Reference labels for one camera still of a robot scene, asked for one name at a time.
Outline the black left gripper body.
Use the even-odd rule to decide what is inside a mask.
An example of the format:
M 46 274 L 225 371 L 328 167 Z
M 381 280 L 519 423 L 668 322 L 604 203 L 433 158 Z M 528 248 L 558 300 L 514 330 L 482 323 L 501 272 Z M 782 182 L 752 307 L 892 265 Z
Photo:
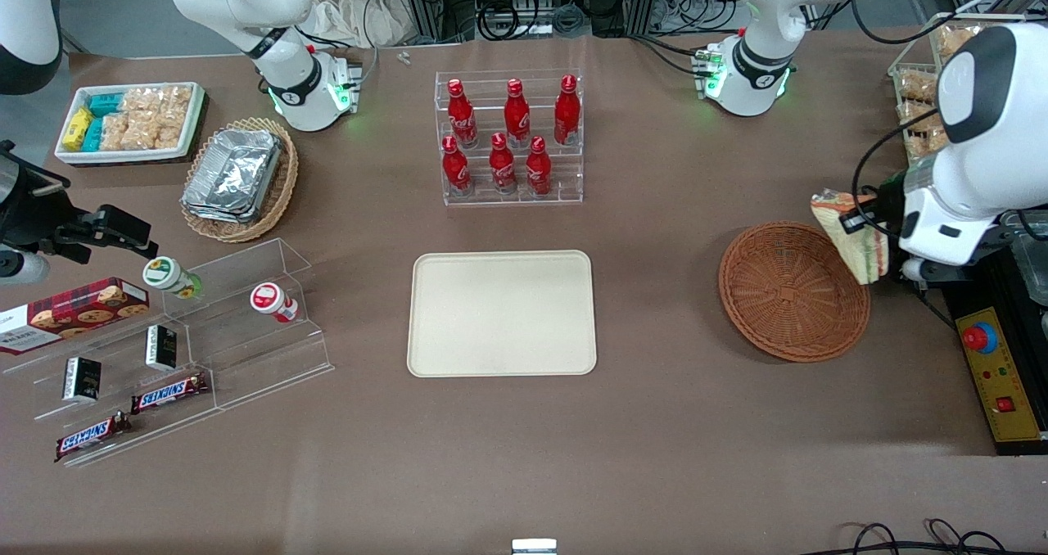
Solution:
M 896 172 L 875 188 L 874 224 L 880 234 L 898 241 L 905 223 L 907 172 Z

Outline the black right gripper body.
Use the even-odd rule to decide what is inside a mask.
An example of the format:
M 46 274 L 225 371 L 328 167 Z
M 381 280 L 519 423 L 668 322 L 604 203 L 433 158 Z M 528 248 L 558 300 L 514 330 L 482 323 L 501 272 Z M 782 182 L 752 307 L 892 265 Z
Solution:
M 87 212 L 72 205 L 68 186 L 66 178 L 26 162 L 3 140 L 2 244 L 32 254 L 89 256 L 79 234 Z

